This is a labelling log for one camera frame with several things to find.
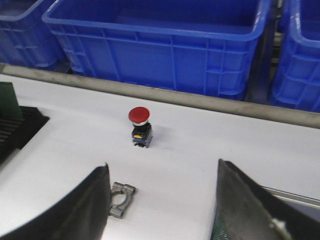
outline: red push button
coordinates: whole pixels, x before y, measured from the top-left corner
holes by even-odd
[[[129,119],[134,124],[142,124],[146,122],[149,119],[149,116],[149,110],[143,106],[135,107],[129,112]]]

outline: metal rail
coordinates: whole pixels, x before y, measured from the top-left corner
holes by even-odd
[[[0,63],[0,74],[320,129],[320,114]]]

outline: crate rim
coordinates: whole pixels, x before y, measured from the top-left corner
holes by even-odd
[[[63,1],[64,0],[56,0],[49,7],[49,9],[44,12],[44,14],[42,15],[42,20],[45,23],[57,24],[57,25],[63,24],[63,25],[71,25],[71,26],[78,26],[78,27],[134,31],[134,32],[153,33],[153,34],[221,39],[221,40],[231,40],[231,41],[238,41],[238,42],[251,41],[258,38],[262,34],[269,17],[270,6],[271,6],[271,0],[259,0],[259,5],[256,12],[256,17],[254,20],[254,26],[252,28],[252,31],[247,34],[232,34],[232,33],[218,33],[218,32],[205,32],[205,31],[196,31],[196,30],[162,28],[162,27],[149,27],[149,26],[146,27],[146,26],[130,25],[130,24],[87,21],[87,20],[73,20],[73,19],[62,19],[62,18],[50,17],[51,13],[53,13],[56,10],[56,8],[63,3]]]
[[[301,0],[290,0],[290,33],[299,44],[311,48],[320,48],[320,40],[304,37],[301,31]]]
[[[21,19],[24,19],[28,16],[35,8],[37,8],[44,0],[37,0],[34,4],[31,5],[25,12],[17,16],[7,16],[7,15],[0,15],[0,21],[6,22],[16,22]]]

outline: blue plastic crate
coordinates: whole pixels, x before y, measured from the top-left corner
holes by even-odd
[[[270,103],[320,112],[320,1],[290,0]]]
[[[54,0],[0,1],[0,63],[53,70],[65,54],[41,19]]]
[[[78,75],[242,99],[270,0],[57,0],[42,19]]]

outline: metal bracket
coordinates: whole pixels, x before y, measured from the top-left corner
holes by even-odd
[[[133,200],[135,192],[136,188],[134,186],[115,182],[111,189],[111,197],[113,198],[118,194],[124,194],[125,199],[119,204],[111,204],[110,215],[115,218],[122,219],[124,213]]]

